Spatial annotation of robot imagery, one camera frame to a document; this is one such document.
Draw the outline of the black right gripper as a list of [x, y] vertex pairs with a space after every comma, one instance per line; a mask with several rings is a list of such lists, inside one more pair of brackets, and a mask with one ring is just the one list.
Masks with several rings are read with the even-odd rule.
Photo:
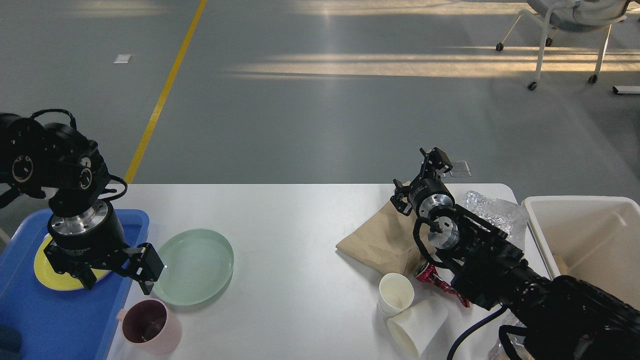
[[394, 192], [390, 202], [397, 212], [408, 217], [412, 210], [418, 217], [428, 217], [437, 208], [455, 205], [455, 198], [442, 182], [443, 175], [453, 170], [448, 155], [435, 146], [429, 152], [419, 148], [423, 161], [419, 170], [419, 180], [405, 185], [393, 179]]

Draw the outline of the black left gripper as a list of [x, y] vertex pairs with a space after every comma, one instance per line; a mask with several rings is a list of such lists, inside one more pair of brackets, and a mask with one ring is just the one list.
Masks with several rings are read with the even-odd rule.
[[165, 268], [153, 244], [126, 244], [114, 207], [101, 199], [78, 216], [53, 214], [47, 230], [52, 239], [43, 252], [52, 269], [68, 273], [88, 291], [98, 281], [93, 270], [99, 269], [130, 278], [149, 296]]

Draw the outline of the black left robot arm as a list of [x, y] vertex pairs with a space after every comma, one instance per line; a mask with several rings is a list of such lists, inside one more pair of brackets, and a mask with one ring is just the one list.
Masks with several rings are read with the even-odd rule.
[[164, 264], [150, 243], [132, 247], [112, 205], [128, 183], [109, 172], [98, 143], [78, 131], [70, 111], [42, 109], [31, 116], [2, 112], [0, 177], [8, 186], [5, 208], [20, 196], [47, 199], [50, 242], [43, 250], [53, 271], [68, 274], [87, 290], [94, 269], [138, 283], [148, 296]]

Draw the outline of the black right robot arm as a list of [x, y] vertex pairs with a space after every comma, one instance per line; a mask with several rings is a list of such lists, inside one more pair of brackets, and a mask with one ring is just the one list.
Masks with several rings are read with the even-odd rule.
[[505, 231], [456, 203], [441, 179], [453, 169], [448, 155], [438, 147], [420, 153], [418, 174], [408, 185], [395, 179], [390, 202], [400, 214], [417, 216], [413, 240], [420, 255], [453, 274], [455, 291], [485, 310], [501, 306], [455, 340], [449, 360], [468, 336], [507, 311], [522, 323], [498, 329], [510, 360], [519, 359], [510, 335], [522, 337], [535, 360], [640, 357], [638, 310], [573, 276], [539, 275]]

